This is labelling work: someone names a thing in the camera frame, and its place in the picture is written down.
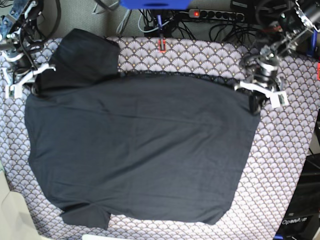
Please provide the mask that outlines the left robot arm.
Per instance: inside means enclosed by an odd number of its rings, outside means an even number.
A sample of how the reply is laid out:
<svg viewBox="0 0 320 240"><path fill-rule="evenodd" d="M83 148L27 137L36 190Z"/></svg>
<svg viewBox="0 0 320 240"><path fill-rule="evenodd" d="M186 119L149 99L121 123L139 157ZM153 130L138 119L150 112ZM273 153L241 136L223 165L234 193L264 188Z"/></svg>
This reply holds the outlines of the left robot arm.
<svg viewBox="0 0 320 240"><path fill-rule="evenodd" d="M263 22L260 11L268 1L262 0L255 9L255 18L262 27L256 35L257 54L245 56L240 65L247 78L239 81L234 89L250 93L249 110L260 113L267 101L276 109L289 104L285 92L286 80L278 75L281 60L297 49L309 34L320 31L320 2L294 0L292 7L283 11L277 20Z"/></svg>

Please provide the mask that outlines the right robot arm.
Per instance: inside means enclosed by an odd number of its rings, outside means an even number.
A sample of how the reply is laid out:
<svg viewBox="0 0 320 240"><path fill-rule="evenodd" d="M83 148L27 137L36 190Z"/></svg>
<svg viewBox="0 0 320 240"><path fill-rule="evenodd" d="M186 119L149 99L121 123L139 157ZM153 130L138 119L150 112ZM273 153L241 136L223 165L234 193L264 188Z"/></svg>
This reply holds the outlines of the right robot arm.
<svg viewBox="0 0 320 240"><path fill-rule="evenodd" d="M57 31L61 21L61 3L55 2L57 16L53 29L45 36L39 30L37 18L42 14L43 0L14 0L7 15L0 17L0 53L9 67L1 67L0 72L6 82L5 98L19 99L27 85L36 92L37 77L47 70L56 70L55 65L37 65L32 55L40 52L45 43Z"/></svg>

